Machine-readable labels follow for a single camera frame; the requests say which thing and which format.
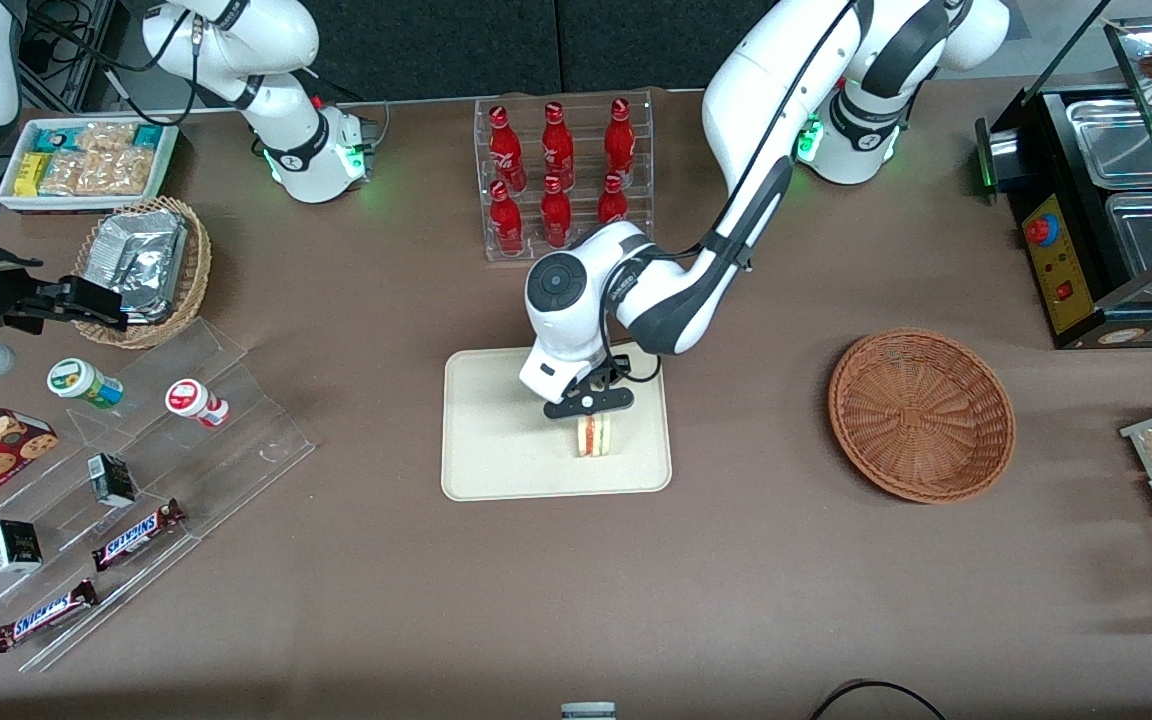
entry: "black mount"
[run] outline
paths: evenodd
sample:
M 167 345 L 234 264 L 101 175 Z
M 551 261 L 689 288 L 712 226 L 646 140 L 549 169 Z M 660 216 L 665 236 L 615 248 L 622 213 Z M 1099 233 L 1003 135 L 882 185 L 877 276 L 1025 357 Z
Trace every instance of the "black mount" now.
M 622 410 L 634 406 L 634 391 L 627 387 L 612 387 L 630 374 L 630 356 L 613 355 L 594 367 L 585 379 L 576 382 L 567 392 L 562 402 L 547 402 L 545 418 L 561 420 L 575 418 L 577 415 L 606 414 L 608 410 Z

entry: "empty wicker basket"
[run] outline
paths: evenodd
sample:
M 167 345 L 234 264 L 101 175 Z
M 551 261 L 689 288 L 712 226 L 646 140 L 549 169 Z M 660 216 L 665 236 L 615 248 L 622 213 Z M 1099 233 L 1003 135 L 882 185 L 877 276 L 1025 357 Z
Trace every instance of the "empty wicker basket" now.
M 948 503 L 986 491 L 1011 461 L 1011 402 L 984 361 L 933 332 L 862 338 L 829 381 L 829 423 L 878 487 Z
M 172 197 L 156 197 L 153 200 L 137 202 L 127 209 L 115 210 L 114 214 L 147 213 L 151 210 L 172 210 L 180 213 L 189 225 L 189 236 L 185 241 L 184 258 L 180 259 L 177 287 L 172 300 L 172 314 L 157 325 L 129 325 L 126 332 L 118 332 L 92 323 L 75 323 L 83 338 L 103 344 L 123 347 L 126 350 L 143 350 L 146 347 L 161 344 L 192 321 L 202 306 L 202 297 L 207 291 L 207 273 L 211 272 L 211 241 L 207 228 L 202 227 L 198 215 L 183 202 Z M 96 241 L 98 223 L 88 234 L 88 242 L 78 251 L 78 260 L 74 264 L 74 274 L 82 275 L 88 265 L 88 255 Z

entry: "coca-cola bottle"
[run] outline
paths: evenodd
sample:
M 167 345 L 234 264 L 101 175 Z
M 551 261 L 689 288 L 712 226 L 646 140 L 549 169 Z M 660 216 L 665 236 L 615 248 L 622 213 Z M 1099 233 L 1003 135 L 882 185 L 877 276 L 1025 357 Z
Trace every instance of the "coca-cola bottle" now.
M 540 136 L 540 146 L 545 150 L 545 172 L 556 174 L 563 190 L 571 190 L 576 184 L 576 150 L 573 131 L 563 122 L 563 106 L 558 103 L 545 104 L 545 132 Z
M 502 181 L 492 181 L 492 232 L 500 252 L 522 255 L 522 213 Z
M 630 124 L 630 103 L 623 97 L 612 101 L 612 124 L 602 136 L 607 152 L 607 172 L 621 176 L 621 187 L 634 182 L 634 126 Z
M 488 122 L 492 123 L 492 162 L 497 176 L 509 191 L 522 192 L 526 187 L 526 170 L 522 169 L 522 143 L 509 127 L 509 114 L 498 105 L 488 109 Z
M 614 223 L 623 220 L 628 211 L 630 204 L 626 200 L 626 194 L 621 192 L 621 176 L 607 173 L 602 182 L 602 196 L 598 199 L 598 222 Z
M 545 196 L 540 198 L 540 218 L 545 220 L 545 242 L 550 247 L 566 247 L 567 232 L 573 227 L 573 205 L 563 192 L 563 182 L 556 174 L 545 176 Z

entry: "glass display case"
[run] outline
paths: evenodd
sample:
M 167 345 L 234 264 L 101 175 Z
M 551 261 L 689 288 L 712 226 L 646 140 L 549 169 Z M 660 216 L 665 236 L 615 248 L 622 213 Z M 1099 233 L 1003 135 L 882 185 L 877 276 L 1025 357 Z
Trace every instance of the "glass display case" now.
M 1152 17 L 1106 18 L 1106 5 L 995 123 L 977 124 L 984 181 L 1007 195 L 1062 348 L 1152 347 Z M 1052 82 L 1097 28 L 1116 71 Z

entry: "acrylic display stand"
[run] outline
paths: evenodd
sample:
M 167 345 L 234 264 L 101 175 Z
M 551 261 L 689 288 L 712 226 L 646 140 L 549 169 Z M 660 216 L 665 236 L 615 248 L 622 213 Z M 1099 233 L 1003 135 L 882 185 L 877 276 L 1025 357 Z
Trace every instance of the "acrylic display stand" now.
M 40 630 L 0 655 L 20 670 L 45 670 L 131 600 L 212 529 L 229 518 L 314 449 L 296 420 L 262 392 L 241 363 L 244 350 L 206 320 L 147 351 L 115 373 L 126 394 L 114 409 L 74 402 L 76 429 L 56 429 L 61 444 L 1 488 L 0 520 L 33 523 L 44 564 L 30 574 L 0 573 L 0 626 L 91 578 L 99 606 L 59 628 Z M 195 378 L 229 401 L 229 419 L 205 429 L 168 414 L 162 396 L 180 378 Z M 88 457 L 119 455 L 131 470 L 136 502 L 96 502 Z M 175 498 L 188 518 L 157 536 L 131 559 L 96 573 L 91 552 Z
M 567 191 L 573 205 L 573 227 L 567 242 L 598 227 L 598 199 L 602 196 L 602 179 L 607 176 L 607 156 L 602 151 L 602 136 L 612 122 L 612 101 L 617 97 L 630 103 L 630 124 L 634 126 L 634 176 L 626 188 L 630 211 L 627 220 L 639 226 L 653 237 L 653 200 L 655 196 L 654 142 L 652 94 L 636 92 L 588 92 L 588 94 L 558 94 L 552 97 L 490 97 L 473 105 L 473 154 L 479 170 L 479 204 L 483 209 L 483 243 L 490 262 L 535 260 L 554 250 L 545 242 L 540 218 L 540 198 L 545 196 L 545 158 L 540 136 L 545 132 L 545 104 L 563 105 L 567 128 L 573 132 L 576 149 L 576 184 Z M 492 161 L 492 124 L 488 109 L 502 106 L 509 113 L 509 127 L 522 143 L 522 165 L 526 169 L 526 188 L 513 195 L 522 213 L 522 241 L 518 255 L 500 252 L 492 232 L 492 196 L 488 187 L 498 179 Z

